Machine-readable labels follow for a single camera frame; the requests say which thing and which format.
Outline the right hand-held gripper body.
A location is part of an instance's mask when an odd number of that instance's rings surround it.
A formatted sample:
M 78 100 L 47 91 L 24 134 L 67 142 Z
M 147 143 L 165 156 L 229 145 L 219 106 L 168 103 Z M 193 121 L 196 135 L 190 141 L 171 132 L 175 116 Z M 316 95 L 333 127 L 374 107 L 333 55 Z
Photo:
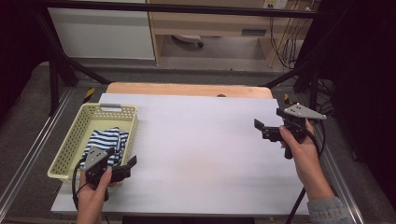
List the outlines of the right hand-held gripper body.
M 283 110 L 289 115 L 287 119 L 283 119 L 284 127 L 290 131 L 296 141 L 302 141 L 309 137 L 315 144 L 318 156 L 320 156 L 322 149 L 318 146 L 314 135 L 307 130 L 305 123 L 309 119 L 325 120 L 327 117 L 299 103 Z

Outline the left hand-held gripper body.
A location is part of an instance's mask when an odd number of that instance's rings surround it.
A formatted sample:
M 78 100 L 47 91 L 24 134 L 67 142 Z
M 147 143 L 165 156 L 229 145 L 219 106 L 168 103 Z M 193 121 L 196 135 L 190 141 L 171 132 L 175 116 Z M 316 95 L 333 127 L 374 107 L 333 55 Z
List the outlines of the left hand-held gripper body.
M 103 174 L 107 169 L 107 160 L 109 154 L 106 150 L 99 149 L 98 147 L 91 147 L 83 170 L 85 171 L 85 180 L 88 184 L 98 186 Z

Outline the blue white striped cloth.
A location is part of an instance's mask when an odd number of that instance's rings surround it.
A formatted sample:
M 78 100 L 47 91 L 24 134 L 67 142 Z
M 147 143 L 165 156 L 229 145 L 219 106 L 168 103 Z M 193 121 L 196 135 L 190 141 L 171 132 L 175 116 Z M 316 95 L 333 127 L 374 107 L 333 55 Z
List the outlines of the blue white striped cloth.
M 86 157 L 91 147 L 97 147 L 103 151 L 114 148 L 115 152 L 107 160 L 108 166 L 118 166 L 123 159 L 126 142 L 129 133 L 121 131 L 119 127 L 113 127 L 103 131 L 94 130 L 86 144 L 82 157 Z

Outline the yellow perforated plastic basket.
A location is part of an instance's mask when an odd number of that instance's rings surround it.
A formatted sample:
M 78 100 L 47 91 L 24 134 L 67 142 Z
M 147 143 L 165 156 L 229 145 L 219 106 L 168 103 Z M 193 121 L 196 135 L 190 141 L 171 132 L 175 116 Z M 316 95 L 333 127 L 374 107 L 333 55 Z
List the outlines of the yellow perforated plastic basket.
M 120 164 L 125 165 L 131 158 L 137 126 L 137 107 L 134 105 L 82 105 L 48 170 L 48 177 L 70 182 L 92 132 L 113 127 L 129 133 Z

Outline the person's left hand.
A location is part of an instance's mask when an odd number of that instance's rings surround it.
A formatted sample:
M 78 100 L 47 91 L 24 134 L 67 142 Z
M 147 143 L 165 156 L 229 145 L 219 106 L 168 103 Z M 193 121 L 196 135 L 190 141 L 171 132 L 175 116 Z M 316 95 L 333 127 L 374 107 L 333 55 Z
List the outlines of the person's left hand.
M 97 186 L 88 183 L 85 171 L 82 170 L 79 181 L 78 192 L 78 210 L 82 211 L 84 208 L 98 208 L 103 207 L 105 201 L 105 194 L 107 187 L 110 185 L 112 177 L 112 169 L 107 168 L 102 175 Z

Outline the person's right hand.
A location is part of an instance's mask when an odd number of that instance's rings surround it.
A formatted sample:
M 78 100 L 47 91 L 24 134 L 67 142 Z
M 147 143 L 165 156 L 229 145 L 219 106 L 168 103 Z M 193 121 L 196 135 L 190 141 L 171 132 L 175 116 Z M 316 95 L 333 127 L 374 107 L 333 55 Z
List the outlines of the person's right hand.
M 309 134 L 313 134 L 313 127 L 307 121 L 307 136 L 303 140 L 296 140 L 291 132 L 285 127 L 280 126 L 280 134 L 283 138 L 281 145 L 289 147 L 294 159 L 297 175 L 305 186 L 316 185 L 323 178 L 320 168 L 317 148 Z

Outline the white board sheet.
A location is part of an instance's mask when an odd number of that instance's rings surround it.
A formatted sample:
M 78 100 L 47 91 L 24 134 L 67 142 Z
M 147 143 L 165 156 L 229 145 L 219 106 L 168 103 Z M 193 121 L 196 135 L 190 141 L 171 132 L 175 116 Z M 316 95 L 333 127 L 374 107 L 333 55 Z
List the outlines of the white board sheet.
M 136 105 L 137 164 L 109 192 L 107 213 L 264 217 L 291 211 L 302 185 L 255 120 L 277 127 L 274 99 L 105 93 L 114 113 Z

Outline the light wooden table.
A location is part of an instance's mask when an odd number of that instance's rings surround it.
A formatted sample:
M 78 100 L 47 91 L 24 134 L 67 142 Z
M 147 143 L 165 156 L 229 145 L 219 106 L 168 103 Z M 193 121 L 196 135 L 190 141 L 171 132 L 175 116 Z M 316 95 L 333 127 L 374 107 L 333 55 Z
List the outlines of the light wooden table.
M 273 98 L 268 88 L 241 85 L 114 82 L 108 85 L 106 93 Z

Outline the light wooden desk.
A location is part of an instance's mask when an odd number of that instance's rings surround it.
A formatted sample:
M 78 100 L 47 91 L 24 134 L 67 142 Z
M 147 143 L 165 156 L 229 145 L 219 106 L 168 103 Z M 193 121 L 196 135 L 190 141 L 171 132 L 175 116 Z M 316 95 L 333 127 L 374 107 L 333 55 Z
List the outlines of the light wooden desk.
M 263 0 L 146 0 L 149 4 L 192 5 L 205 7 L 263 8 Z M 318 8 L 317 0 L 288 0 L 285 9 L 310 12 Z M 257 37 L 269 67 L 279 64 L 286 40 L 303 40 L 310 19 L 267 18 L 258 16 L 150 12 L 152 35 L 204 35 Z

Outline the white cabinet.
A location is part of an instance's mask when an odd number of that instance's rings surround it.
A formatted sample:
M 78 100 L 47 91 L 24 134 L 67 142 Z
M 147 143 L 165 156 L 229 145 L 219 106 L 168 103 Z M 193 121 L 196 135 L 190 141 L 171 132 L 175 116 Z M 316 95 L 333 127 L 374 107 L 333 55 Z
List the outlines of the white cabinet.
M 64 52 L 73 58 L 155 58 L 147 12 L 50 8 Z

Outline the white chair base with caster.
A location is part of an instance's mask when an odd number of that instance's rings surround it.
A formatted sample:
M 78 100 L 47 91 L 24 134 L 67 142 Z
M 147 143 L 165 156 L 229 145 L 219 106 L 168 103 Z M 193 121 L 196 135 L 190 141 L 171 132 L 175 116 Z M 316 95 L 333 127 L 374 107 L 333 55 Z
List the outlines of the white chair base with caster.
M 204 46 L 201 37 L 198 35 L 174 35 L 174 38 L 186 43 L 196 44 L 199 48 Z

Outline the aluminium rail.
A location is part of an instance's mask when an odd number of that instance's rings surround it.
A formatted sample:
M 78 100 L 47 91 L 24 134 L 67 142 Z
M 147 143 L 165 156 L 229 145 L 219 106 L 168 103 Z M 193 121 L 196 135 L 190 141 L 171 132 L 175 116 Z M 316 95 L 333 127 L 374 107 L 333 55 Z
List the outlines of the aluminium rail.
M 315 132 L 322 148 L 320 159 L 327 169 L 327 173 L 332 183 L 333 190 L 345 205 L 348 213 L 352 216 L 354 223 L 364 224 L 364 219 L 361 215 L 361 211 L 357 206 L 351 191 L 349 190 L 349 187 L 344 179 L 341 170 L 339 169 L 335 159 L 332 156 L 330 148 L 326 145 L 327 137 L 325 134 L 324 126 L 322 124 L 319 124 L 319 126 L 315 128 Z
M 4 183 L 7 185 L 0 194 L 0 222 L 5 218 L 9 208 L 20 192 L 21 186 L 31 172 L 33 165 L 35 164 L 44 145 L 46 145 L 59 120 L 59 117 L 64 112 L 64 109 L 70 100 L 70 96 L 74 91 L 74 88 L 66 88 L 64 90 L 59 101 L 59 107 L 52 115 L 46 117 L 45 123 L 40 128 L 39 133 L 35 135 L 35 141 L 29 146 L 28 150 L 23 155 L 23 160 L 19 163 L 15 172 L 9 177 L 9 179 L 4 180 Z

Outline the white wall socket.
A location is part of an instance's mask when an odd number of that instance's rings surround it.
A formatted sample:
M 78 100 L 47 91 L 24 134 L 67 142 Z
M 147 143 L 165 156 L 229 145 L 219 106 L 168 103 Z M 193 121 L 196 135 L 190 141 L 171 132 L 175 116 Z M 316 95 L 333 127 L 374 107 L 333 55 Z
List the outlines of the white wall socket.
M 285 9 L 288 0 L 263 0 L 263 8 Z

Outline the black metal frame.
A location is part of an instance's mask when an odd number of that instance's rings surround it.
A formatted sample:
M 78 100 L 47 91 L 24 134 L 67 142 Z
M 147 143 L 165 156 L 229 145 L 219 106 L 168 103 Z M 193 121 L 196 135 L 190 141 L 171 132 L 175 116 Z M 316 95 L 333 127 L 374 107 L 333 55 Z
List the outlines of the black metal frame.
M 318 91 L 324 77 L 335 83 L 339 101 L 347 110 L 347 101 L 368 88 L 365 94 L 374 101 L 396 94 L 396 0 L 321 0 L 317 10 L 254 9 L 175 4 L 140 4 L 78 0 L 37 0 L 35 10 L 68 8 L 107 11 L 155 12 L 165 14 L 216 15 L 286 19 L 309 19 L 308 41 L 297 66 L 288 73 L 265 83 L 265 88 L 297 77 L 297 92 L 310 88 Z

